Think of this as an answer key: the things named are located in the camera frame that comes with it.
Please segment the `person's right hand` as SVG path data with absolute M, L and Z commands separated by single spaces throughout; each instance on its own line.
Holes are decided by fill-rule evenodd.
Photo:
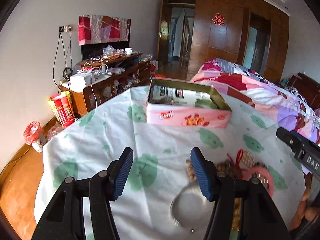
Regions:
M 319 207 L 307 207 L 307 200 L 310 196 L 311 190 L 312 174 L 309 173 L 308 175 L 304 175 L 304 178 L 306 189 L 297 206 L 297 211 L 291 220 L 290 230 L 298 228 L 303 218 L 306 218 L 306 220 L 310 222 L 319 214 Z

